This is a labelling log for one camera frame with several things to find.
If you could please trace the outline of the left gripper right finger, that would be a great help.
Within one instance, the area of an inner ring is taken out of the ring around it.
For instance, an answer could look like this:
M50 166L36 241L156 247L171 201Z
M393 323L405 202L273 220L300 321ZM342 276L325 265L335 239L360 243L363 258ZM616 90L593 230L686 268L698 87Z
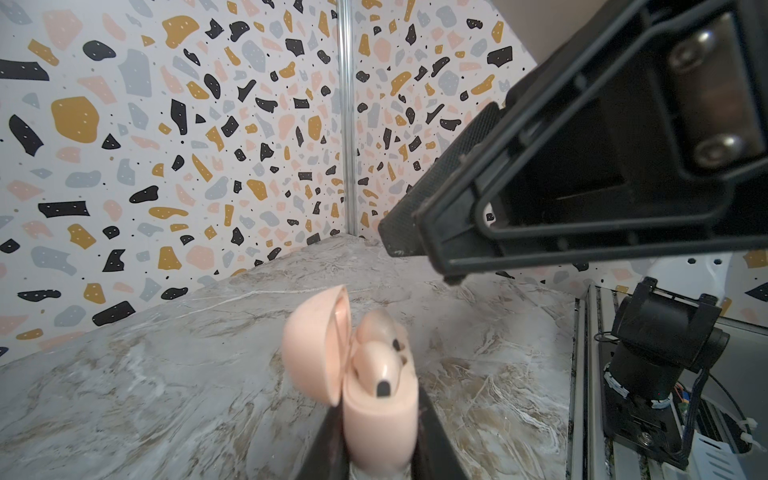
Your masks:
M413 480L467 480L461 462L423 386L419 387L417 441L411 458Z

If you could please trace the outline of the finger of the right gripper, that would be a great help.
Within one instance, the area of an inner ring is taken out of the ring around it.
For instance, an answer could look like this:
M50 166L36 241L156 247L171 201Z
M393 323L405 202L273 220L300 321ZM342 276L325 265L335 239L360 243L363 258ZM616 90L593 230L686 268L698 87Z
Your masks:
M497 9L534 58L531 42L548 46L601 2L500 1ZM512 183L524 152L519 131L527 122L517 104L525 77L504 107L486 106L380 222L389 255L425 256L445 280L459 282L472 273L766 245L767 169L737 190L717 222L518 221L516 205L532 201Z

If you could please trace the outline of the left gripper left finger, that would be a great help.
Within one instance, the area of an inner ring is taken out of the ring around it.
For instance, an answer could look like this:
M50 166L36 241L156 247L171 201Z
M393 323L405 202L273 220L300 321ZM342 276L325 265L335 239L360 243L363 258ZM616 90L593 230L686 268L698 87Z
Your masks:
M343 433L342 406L329 408L296 480L348 480L350 458Z

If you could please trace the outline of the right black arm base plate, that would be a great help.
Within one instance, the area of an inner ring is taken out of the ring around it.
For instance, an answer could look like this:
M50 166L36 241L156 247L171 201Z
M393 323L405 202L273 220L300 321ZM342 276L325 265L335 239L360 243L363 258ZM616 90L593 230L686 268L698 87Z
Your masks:
M729 413L704 405L695 416L695 431L687 455L682 454L684 425L671 409L645 416L628 410L604 415L605 436L648 461L672 471L720 479L746 477L740 459L756 452L750 433Z

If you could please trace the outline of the pink earbud charging case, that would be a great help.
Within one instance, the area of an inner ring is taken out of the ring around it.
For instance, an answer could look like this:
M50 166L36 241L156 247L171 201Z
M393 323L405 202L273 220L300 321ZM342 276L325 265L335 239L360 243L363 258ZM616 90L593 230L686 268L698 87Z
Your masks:
M400 383L389 398L373 398L358 383L348 291L339 285L305 300L283 329L286 373L305 396L343 411L343 433L352 462L372 476L406 469L417 441L419 386L412 352L402 359Z

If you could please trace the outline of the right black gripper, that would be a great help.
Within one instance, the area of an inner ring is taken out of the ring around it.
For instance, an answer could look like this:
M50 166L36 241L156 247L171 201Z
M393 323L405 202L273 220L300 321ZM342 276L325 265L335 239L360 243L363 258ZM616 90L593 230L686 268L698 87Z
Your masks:
M767 5L603 1L517 104L520 222L717 222L767 169Z

